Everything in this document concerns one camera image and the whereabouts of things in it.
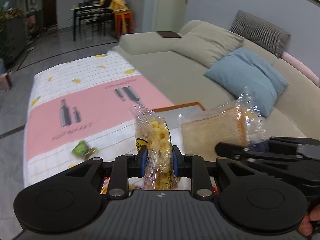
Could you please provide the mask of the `person's hand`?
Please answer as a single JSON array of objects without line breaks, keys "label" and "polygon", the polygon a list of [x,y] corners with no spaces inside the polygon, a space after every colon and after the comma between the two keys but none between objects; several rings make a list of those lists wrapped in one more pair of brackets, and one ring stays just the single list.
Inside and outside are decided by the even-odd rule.
[{"label": "person's hand", "polygon": [[310,213],[307,213],[302,222],[298,231],[304,236],[310,236],[313,232],[313,227],[311,222],[320,220],[320,207],[316,206]]}]

